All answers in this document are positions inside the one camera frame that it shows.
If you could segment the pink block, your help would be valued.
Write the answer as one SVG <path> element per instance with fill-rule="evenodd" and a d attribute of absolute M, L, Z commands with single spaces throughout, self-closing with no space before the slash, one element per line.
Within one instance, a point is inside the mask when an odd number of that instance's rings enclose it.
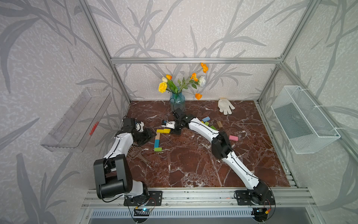
<path fill-rule="evenodd" d="M 230 136 L 229 136 L 229 139 L 230 139 L 231 141 L 238 141 L 238 140 L 239 140 L 238 136 L 233 136 L 233 135 L 230 135 Z"/>

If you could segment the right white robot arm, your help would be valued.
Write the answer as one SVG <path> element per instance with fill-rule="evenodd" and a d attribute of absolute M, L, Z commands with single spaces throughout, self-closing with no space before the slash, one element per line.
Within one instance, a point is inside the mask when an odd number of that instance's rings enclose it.
<path fill-rule="evenodd" d="M 181 129 L 186 127 L 207 139 L 211 143 L 214 157 L 225 162 L 240 177 L 249 192 L 251 202 L 260 205 L 266 201 L 269 187 L 238 159 L 225 132 L 210 128 L 197 117 L 192 114 L 187 115 L 179 108 L 173 112 L 173 115 L 174 131 L 181 133 Z"/>

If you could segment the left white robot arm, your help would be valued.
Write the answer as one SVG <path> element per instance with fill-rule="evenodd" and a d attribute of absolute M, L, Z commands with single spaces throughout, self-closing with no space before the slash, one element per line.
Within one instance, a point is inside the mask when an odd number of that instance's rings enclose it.
<path fill-rule="evenodd" d="M 127 161 L 129 149 L 135 144 L 142 146 L 149 142 L 154 132 L 145 128 L 142 121 L 124 118 L 123 126 L 115 135 L 110 151 L 94 162 L 94 177 L 97 196 L 101 200 L 124 196 L 146 202 L 149 191 L 144 182 L 132 178 Z"/>

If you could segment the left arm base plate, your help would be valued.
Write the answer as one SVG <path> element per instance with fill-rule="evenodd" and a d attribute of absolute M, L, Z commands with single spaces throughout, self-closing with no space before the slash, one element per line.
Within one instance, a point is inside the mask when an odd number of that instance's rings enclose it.
<path fill-rule="evenodd" d="M 163 191 L 150 190 L 147 194 L 143 194 L 136 197 L 126 197 L 124 206 L 161 206 L 163 199 Z"/>

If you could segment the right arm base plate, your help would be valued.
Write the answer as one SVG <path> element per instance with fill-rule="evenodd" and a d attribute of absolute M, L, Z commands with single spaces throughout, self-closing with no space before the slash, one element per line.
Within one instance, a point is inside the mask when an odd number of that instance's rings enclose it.
<path fill-rule="evenodd" d="M 275 197 L 271 190 L 265 196 L 258 196 L 248 190 L 236 190 L 234 199 L 238 205 L 246 206 L 273 206 L 276 205 Z"/>

